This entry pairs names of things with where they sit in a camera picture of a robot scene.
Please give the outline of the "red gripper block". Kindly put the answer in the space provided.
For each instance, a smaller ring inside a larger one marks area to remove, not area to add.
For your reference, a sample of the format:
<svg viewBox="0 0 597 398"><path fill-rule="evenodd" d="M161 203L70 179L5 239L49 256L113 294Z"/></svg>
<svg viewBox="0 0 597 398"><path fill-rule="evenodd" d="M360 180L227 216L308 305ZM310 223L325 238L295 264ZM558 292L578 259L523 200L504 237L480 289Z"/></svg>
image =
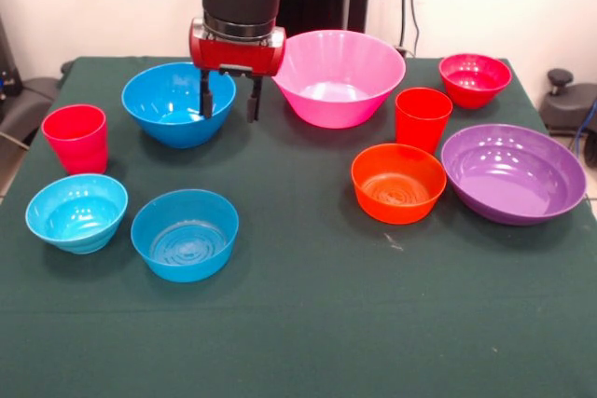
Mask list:
<svg viewBox="0 0 597 398"><path fill-rule="evenodd" d="M279 71L285 55L285 29L274 27L271 34L258 41L227 40L213 34L202 19L194 18L188 42L191 60L201 69L200 114L204 118L213 114L210 71L243 72L258 75L252 77L253 87L247 101L247 121L258 121L262 76L274 76Z"/></svg>

